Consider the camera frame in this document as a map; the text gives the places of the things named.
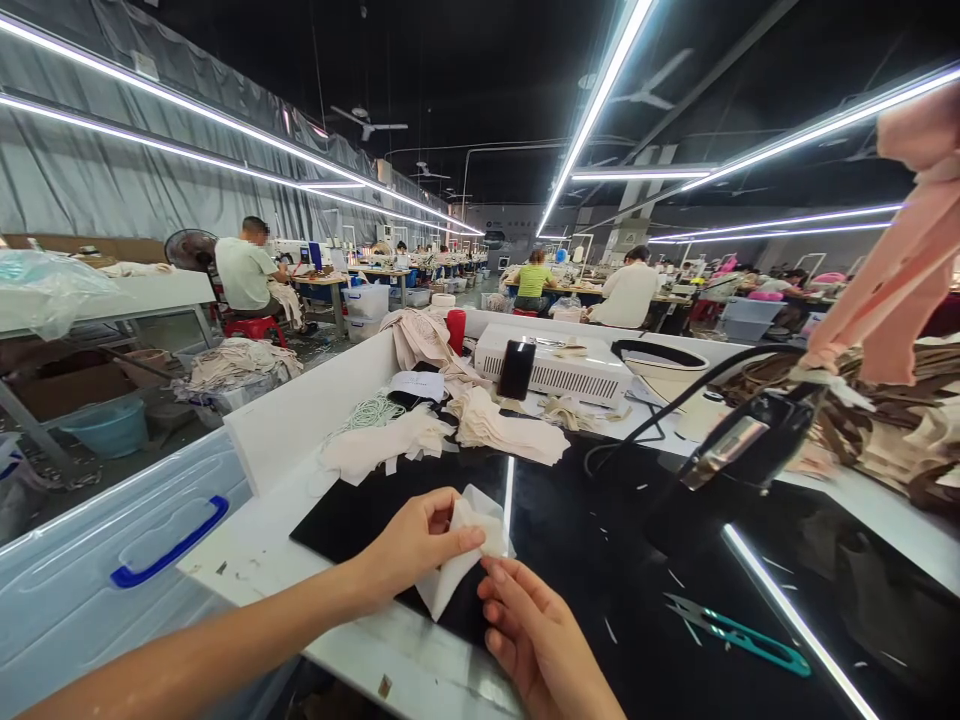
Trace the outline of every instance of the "red bottle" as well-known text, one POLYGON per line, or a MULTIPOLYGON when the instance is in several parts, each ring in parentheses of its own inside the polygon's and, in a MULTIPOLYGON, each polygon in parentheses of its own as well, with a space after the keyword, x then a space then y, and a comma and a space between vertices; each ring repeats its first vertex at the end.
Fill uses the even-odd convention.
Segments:
POLYGON ((457 355, 463 355, 463 334, 467 329, 467 313, 460 308, 454 308, 447 313, 447 330, 450 339, 447 344, 457 355))

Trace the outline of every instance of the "gray curtain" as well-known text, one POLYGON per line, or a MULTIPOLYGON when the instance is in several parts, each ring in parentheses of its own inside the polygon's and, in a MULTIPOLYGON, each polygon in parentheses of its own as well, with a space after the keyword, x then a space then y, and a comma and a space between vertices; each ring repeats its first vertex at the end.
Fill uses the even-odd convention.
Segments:
MULTIPOLYGON (((163 84, 275 135, 288 135, 286 108, 293 140, 376 177, 371 160, 345 140, 324 143, 299 112, 120 0, 0 0, 0 8, 129 68, 132 52, 144 53, 156 62, 163 84)), ((319 177, 317 168, 301 160, 6 35, 0 36, 0 87, 287 177, 319 177)), ((413 188, 400 191, 414 195, 413 188)), ((369 190, 342 192, 371 202, 369 190)), ((418 199, 424 202, 422 194, 418 199)), ((332 234, 322 211, 334 207, 344 224, 355 227, 361 243, 375 242, 376 224, 387 220, 380 213, 0 108, 0 233, 163 240, 193 227, 227 236, 238 232, 244 216, 259 215, 272 226, 279 222, 278 235, 322 239, 332 234)), ((410 208, 402 211, 414 214, 410 208)))

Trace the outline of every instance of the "scissors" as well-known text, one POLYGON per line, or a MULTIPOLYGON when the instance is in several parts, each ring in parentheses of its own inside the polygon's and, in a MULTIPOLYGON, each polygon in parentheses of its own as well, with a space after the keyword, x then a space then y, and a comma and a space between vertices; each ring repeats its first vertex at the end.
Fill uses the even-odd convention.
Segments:
POLYGON ((670 593, 664 593, 664 595, 675 603, 673 605, 667 603, 667 607, 687 622, 706 630, 711 635, 731 645, 736 645, 752 652, 754 655, 759 655, 764 660, 779 665, 784 670, 789 670, 800 677, 810 675, 810 664, 793 648, 744 627, 730 618, 715 613, 713 610, 701 607, 686 598, 670 593))

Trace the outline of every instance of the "black ceiling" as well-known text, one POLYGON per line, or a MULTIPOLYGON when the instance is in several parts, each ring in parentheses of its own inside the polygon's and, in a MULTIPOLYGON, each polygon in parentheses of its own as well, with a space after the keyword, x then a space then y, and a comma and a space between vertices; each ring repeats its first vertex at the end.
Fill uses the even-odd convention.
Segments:
MULTIPOLYGON (((653 91, 678 102, 782 2, 660 0, 613 96, 635 92, 690 48, 653 91)), ((414 175, 415 163, 423 160, 431 172, 451 176, 442 183, 424 181, 425 189, 458 193, 469 148, 449 146, 545 140, 563 145, 589 95, 578 80, 599 65, 614 15, 624 7, 623 0, 341 0, 313 2, 312 12, 310 0, 138 5, 308 115, 323 118, 357 147, 387 157, 400 172, 414 175), (409 129, 378 131, 361 143, 360 127, 331 112, 331 105, 360 105, 377 123, 406 123, 409 129)), ((720 162, 859 94, 955 60, 960 33, 942 17, 945 7, 943 0, 798 0, 655 142, 679 143, 674 162, 720 162)), ((617 158, 608 166, 615 165, 665 113, 646 102, 609 105, 579 164, 617 158)), ((910 175, 874 159, 872 148, 867 124, 668 202, 820 206, 902 198, 910 175)), ((538 147, 471 153, 468 202, 542 203, 562 152, 538 147)), ((616 205, 622 189, 608 184, 590 203, 616 205)), ((562 203, 578 204, 586 194, 562 203)))

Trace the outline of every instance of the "hair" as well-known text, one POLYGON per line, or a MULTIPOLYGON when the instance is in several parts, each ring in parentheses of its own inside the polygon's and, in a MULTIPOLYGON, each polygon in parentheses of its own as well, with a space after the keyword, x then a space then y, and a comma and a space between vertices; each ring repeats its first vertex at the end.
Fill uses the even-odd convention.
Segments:
POLYGON ((646 245, 637 245, 634 248, 630 248, 627 254, 624 256, 626 260, 639 260, 640 262, 646 262, 647 258, 650 257, 650 248, 646 245))
POLYGON ((256 233, 256 234, 270 234, 270 226, 267 225, 263 220, 258 218, 256 215, 248 215, 243 219, 243 225, 241 226, 244 232, 256 233))

